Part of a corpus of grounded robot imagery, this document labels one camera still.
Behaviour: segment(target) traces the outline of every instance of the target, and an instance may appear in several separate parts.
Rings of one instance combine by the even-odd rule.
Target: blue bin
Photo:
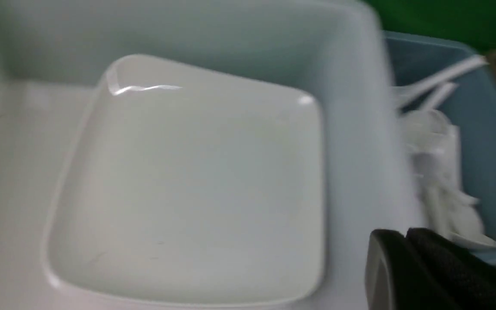
[[[392,32],[385,35],[398,86],[417,82],[476,53],[453,41]],[[440,110],[460,126],[463,187],[480,199],[477,210],[486,234],[496,240],[496,85],[486,67],[454,82],[460,86]],[[496,250],[476,255],[496,264]]]

